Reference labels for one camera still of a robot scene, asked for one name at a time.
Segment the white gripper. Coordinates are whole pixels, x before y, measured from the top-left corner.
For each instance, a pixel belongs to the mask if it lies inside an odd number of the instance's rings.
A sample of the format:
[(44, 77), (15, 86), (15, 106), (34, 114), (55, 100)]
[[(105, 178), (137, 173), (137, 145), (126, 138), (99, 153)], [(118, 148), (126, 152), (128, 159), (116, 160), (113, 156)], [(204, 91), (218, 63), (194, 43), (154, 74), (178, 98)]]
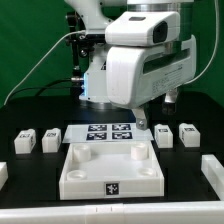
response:
[(144, 108), (139, 106), (168, 91), (162, 103), (162, 112), (173, 115), (179, 96), (176, 87), (192, 80), (195, 72), (194, 36), (181, 43), (178, 53), (168, 55), (165, 55), (164, 45), (112, 47), (106, 60), (107, 95), (113, 105), (133, 109), (136, 127), (146, 130), (147, 117)]

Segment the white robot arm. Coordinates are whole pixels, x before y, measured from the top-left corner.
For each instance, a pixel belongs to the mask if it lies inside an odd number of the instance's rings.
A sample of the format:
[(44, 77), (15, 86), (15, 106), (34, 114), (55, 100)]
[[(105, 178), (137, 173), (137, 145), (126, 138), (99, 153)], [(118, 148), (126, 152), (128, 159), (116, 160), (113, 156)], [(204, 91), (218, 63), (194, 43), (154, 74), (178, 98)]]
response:
[(130, 109), (141, 130), (149, 101), (164, 96), (163, 112), (174, 113), (178, 87), (196, 72), (194, 0), (64, 1), (84, 23), (75, 39), (79, 55), (89, 59), (80, 101)]

